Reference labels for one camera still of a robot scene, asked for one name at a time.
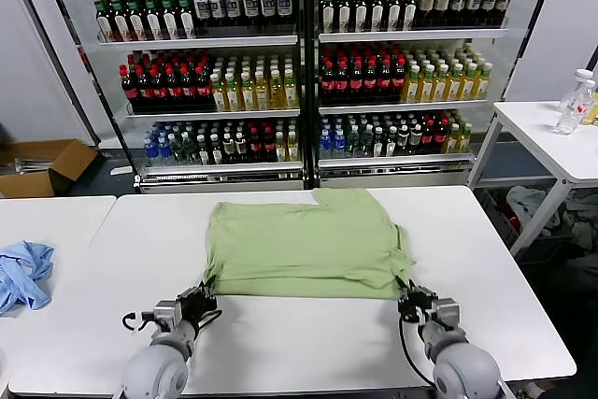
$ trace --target bottle row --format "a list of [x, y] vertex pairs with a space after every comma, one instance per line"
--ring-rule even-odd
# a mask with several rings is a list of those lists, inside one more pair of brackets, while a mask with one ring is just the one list
[[292, 0], [93, 0], [105, 42], [194, 39], [210, 28], [260, 32], [293, 21]]
[[320, 29], [392, 32], [425, 28], [498, 27], [511, 0], [320, 0]]
[[128, 55], [121, 86], [133, 111], [141, 113], [258, 111], [299, 107], [290, 54], [239, 59], [203, 52]]
[[320, 102], [337, 106], [484, 100], [491, 70], [492, 63], [469, 43], [455, 51], [401, 49], [396, 44], [322, 47]]
[[300, 158], [295, 119], [154, 123], [144, 137], [149, 166], [275, 163]]
[[343, 159], [467, 153], [472, 125], [449, 110], [326, 116], [320, 128], [320, 159]]

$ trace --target folded shirt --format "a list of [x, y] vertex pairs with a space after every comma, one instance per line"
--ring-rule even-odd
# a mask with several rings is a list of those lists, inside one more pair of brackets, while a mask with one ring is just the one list
[[314, 195], [318, 205], [216, 206], [205, 279], [217, 294], [397, 298], [412, 264], [400, 227], [366, 190]]

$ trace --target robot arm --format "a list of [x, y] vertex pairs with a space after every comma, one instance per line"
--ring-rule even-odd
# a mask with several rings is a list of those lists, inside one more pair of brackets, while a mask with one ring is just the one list
[[[411, 367], [426, 382], [435, 386], [443, 399], [515, 399], [501, 377], [496, 361], [485, 350], [467, 341], [459, 327], [459, 305], [451, 298], [438, 298], [428, 289], [406, 286], [397, 278], [400, 287], [399, 332], [403, 351]], [[434, 363], [434, 383], [413, 364], [407, 352], [403, 322], [417, 323], [418, 334], [424, 344], [426, 357]]]
[[122, 324], [139, 331], [149, 322], [158, 330], [147, 348], [125, 366], [122, 384], [113, 399], [177, 399], [187, 384], [187, 361], [193, 355], [199, 331], [213, 322], [221, 311], [216, 297], [203, 282], [180, 294], [176, 300], [160, 301], [151, 312], [141, 312], [138, 329], [129, 325], [137, 314], [129, 313]]

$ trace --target light blue cloth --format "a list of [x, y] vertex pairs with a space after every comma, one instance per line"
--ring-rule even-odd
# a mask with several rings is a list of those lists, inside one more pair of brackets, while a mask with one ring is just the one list
[[24, 240], [0, 249], [0, 315], [17, 301], [33, 310], [50, 302], [36, 282], [52, 274], [53, 252], [47, 245]]

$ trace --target fabric pile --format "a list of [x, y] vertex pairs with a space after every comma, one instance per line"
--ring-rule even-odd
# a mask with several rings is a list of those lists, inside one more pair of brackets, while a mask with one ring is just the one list
[[205, 280], [217, 294], [396, 299], [413, 264], [366, 190], [318, 189], [318, 205], [219, 203]]
[[0, 315], [17, 302], [36, 310], [50, 302], [37, 282], [49, 278], [54, 248], [40, 243], [17, 242], [0, 249]]

